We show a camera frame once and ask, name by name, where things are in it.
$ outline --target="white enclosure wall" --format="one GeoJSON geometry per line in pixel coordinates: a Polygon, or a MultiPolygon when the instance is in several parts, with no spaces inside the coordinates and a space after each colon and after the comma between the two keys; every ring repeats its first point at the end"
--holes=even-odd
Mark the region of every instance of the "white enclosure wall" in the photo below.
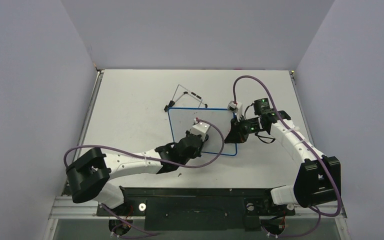
{"type": "Polygon", "coordinates": [[[0,0],[0,239],[42,239],[95,77],[59,0],[0,0]]]}
{"type": "Polygon", "coordinates": [[[341,161],[351,236],[384,239],[384,0],[336,0],[295,79],[315,145],[341,161]]]}
{"type": "Polygon", "coordinates": [[[334,0],[61,0],[101,69],[293,70],[334,0]]]}

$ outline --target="white table surface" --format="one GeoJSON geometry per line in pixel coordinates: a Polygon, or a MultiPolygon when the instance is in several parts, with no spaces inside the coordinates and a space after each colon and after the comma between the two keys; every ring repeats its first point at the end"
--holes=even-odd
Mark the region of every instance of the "white table surface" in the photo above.
{"type": "MultiPolygon", "coordinates": [[[[106,69],[83,144],[107,145],[137,153],[170,143],[173,139],[163,108],[171,100],[177,84],[202,96],[209,108],[225,108],[233,100],[233,82],[242,75],[263,81],[277,108],[285,110],[302,134],[308,136],[288,71],[106,69]]],[[[238,82],[236,94],[244,107],[267,97],[257,82],[247,78],[238,82]]],[[[196,101],[187,98],[175,106],[198,106],[196,101]]],[[[253,115],[250,107],[247,116],[253,115]]],[[[188,164],[203,164],[212,157],[213,154],[204,153],[188,164]]],[[[264,144],[250,135],[246,143],[238,145],[237,156],[220,156],[206,167],[179,168],[158,175],[136,174],[112,182],[123,187],[144,188],[272,188],[293,184],[297,172],[298,167],[277,141],[264,144]]]]}

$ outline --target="screw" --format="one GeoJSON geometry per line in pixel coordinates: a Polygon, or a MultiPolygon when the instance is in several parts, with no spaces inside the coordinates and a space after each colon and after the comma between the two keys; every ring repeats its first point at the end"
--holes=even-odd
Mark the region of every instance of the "screw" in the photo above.
{"type": "Polygon", "coordinates": [[[146,205],[145,203],[141,203],[141,204],[139,204],[139,210],[140,210],[141,212],[145,211],[145,209],[147,209],[147,205],[146,205]]]}
{"type": "Polygon", "coordinates": [[[248,203],[248,204],[246,205],[246,209],[248,209],[248,211],[254,211],[254,204],[252,204],[252,203],[248,203]]]}

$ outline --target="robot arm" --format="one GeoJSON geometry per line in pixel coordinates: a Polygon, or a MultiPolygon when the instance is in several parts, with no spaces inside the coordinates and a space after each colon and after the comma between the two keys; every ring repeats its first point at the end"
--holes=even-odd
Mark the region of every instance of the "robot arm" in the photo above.
{"type": "Polygon", "coordinates": [[[340,192],[341,164],[338,159],[334,156],[327,157],[316,149],[299,132],[291,117],[285,111],[279,111],[282,120],[290,127],[287,129],[274,110],[270,108],[268,98],[255,100],[253,106],[254,114],[258,117],[245,119],[242,116],[242,104],[233,101],[229,103],[227,109],[234,112],[236,116],[230,121],[231,129],[224,142],[244,143],[249,134],[267,132],[286,149],[293,162],[299,167],[299,171],[294,185],[280,186],[270,191],[273,203],[276,205],[299,204],[307,208],[336,201],[335,191],[326,172],[303,142],[306,142],[322,159],[340,192]]]}
{"type": "Polygon", "coordinates": [[[158,160],[185,165],[190,159],[200,157],[210,127],[195,122],[178,143],[168,143],[135,154],[102,153],[97,147],[90,149],[66,168],[73,202],[96,200],[111,209],[123,204],[122,189],[110,180],[134,174],[163,174],[177,170],[179,166],[158,160]]]}

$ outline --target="purple cable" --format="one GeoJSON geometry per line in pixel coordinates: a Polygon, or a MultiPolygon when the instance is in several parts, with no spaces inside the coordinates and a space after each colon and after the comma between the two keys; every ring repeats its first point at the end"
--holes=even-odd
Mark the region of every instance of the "purple cable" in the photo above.
{"type": "MultiPolygon", "coordinates": [[[[167,164],[172,164],[172,165],[176,165],[176,166],[179,166],[179,167],[182,167],[182,168],[188,168],[188,169],[198,169],[198,168],[202,168],[202,167],[208,166],[211,163],[213,163],[216,159],[218,159],[220,157],[220,155],[223,152],[223,149],[225,148],[225,137],[223,136],[222,131],[220,131],[220,129],[218,127],[216,127],[214,124],[212,124],[212,123],[210,123],[208,121],[205,121],[205,120],[198,119],[198,118],[197,118],[197,120],[198,120],[198,122],[203,122],[203,123],[206,123],[206,124],[210,125],[211,127],[213,127],[218,132],[218,134],[220,134],[220,137],[221,137],[221,148],[220,148],[220,151],[217,153],[217,155],[213,159],[211,159],[207,163],[204,163],[204,164],[201,164],[201,165],[197,165],[197,166],[184,165],[184,164],[180,164],[180,163],[177,163],[177,162],[174,162],[174,161],[169,161],[169,160],[165,160],[165,159],[158,159],[158,158],[155,158],[155,157],[146,157],[146,159],[147,160],[154,160],[154,161],[158,161],[158,162],[162,162],[162,163],[167,163],[167,164]]],[[[145,159],[145,157],[142,156],[142,155],[136,155],[136,154],[133,154],[131,152],[128,152],[128,151],[125,151],[125,150],[121,150],[121,149],[118,149],[118,148],[115,148],[115,147],[103,146],[103,145],[81,145],[81,146],[72,147],[72,148],[68,149],[65,152],[65,154],[64,154],[64,165],[65,165],[65,168],[68,168],[68,164],[67,164],[67,156],[68,156],[68,154],[70,152],[74,151],[74,150],[83,149],[83,148],[107,149],[107,150],[111,150],[111,151],[115,151],[115,152],[119,152],[119,153],[128,155],[128,156],[133,157],[133,158],[145,159]]]]}
{"type": "MultiPolygon", "coordinates": [[[[308,230],[308,231],[306,231],[306,232],[304,232],[304,233],[300,233],[300,234],[292,234],[292,235],[277,235],[277,237],[278,238],[299,238],[299,237],[304,237],[304,236],[306,236],[306,235],[309,235],[309,234],[311,234],[312,232],[314,232],[318,227],[319,227],[319,225],[320,225],[320,221],[322,220],[322,215],[319,213],[318,214],[318,220],[317,220],[317,223],[315,224],[315,226],[312,228],[312,229],[310,229],[310,230],[308,230]]],[[[274,234],[272,234],[272,233],[269,233],[270,234],[270,236],[272,236],[272,237],[276,237],[276,235],[274,235],[274,234]]]]}
{"type": "Polygon", "coordinates": [[[117,214],[115,214],[109,207],[107,207],[107,205],[105,205],[103,203],[100,203],[100,205],[102,206],[103,209],[105,209],[105,211],[107,211],[109,214],[113,215],[115,218],[120,220],[122,223],[127,224],[127,225],[131,226],[132,228],[134,228],[134,229],[136,229],[136,230],[138,230],[144,234],[147,234],[145,236],[120,236],[120,238],[122,238],[122,239],[143,239],[143,238],[153,237],[153,236],[157,235],[156,233],[145,231],[145,230],[140,229],[139,227],[129,223],[128,221],[124,220],[123,218],[121,218],[117,214]]]}
{"type": "MultiPolygon", "coordinates": [[[[233,83],[233,100],[234,100],[234,102],[236,103],[236,90],[235,90],[236,89],[236,83],[240,79],[244,79],[244,78],[249,78],[249,79],[255,80],[264,88],[265,92],[268,95],[268,98],[270,99],[271,105],[273,106],[274,113],[276,113],[277,117],[279,118],[279,120],[283,124],[283,126],[286,129],[290,130],[291,128],[285,123],[285,121],[282,119],[281,114],[279,113],[278,109],[276,108],[275,101],[273,101],[273,97],[272,97],[272,94],[270,94],[269,89],[258,78],[254,77],[254,76],[250,76],[250,75],[243,75],[243,76],[238,77],[234,81],[234,83],[233,83]]],[[[291,130],[290,132],[293,133],[300,141],[303,141],[302,143],[304,144],[304,146],[308,150],[310,150],[310,152],[316,157],[316,159],[320,163],[321,167],[323,168],[324,172],[326,173],[327,178],[329,179],[330,183],[332,184],[333,190],[334,190],[335,195],[336,195],[337,209],[336,209],[335,213],[325,213],[325,212],[321,212],[318,208],[317,209],[315,209],[313,207],[309,207],[309,208],[311,210],[313,210],[314,212],[316,212],[318,214],[321,214],[323,216],[326,216],[326,217],[336,217],[336,216],[338,216],[341,213],[342,200],[341,200],[341,194],[339,193],[339,189],[338,189],[337,185],[335,184],[335,181],[332,178],[332,175],[330,174],[330,172],[329,172],[328,168],[326,167],[325,163],[322,161],[322,159],[319,157],[319,155],[316,153],[316,151],[314,151],[314,149],[306,141],[304,141],[303,138],[295,130],[291,130]]]]}
{"type": "Polygon", "coordinates": [[[114,234],[115,234],[116,229],[118,229],[119,227],[123,226],[123,224],[125,224],[125,223],[121,223],[121,224],[118,224],[117,226],[113,227],[113,228],[111,229],[111,233],[114,233],[114,234]]]}

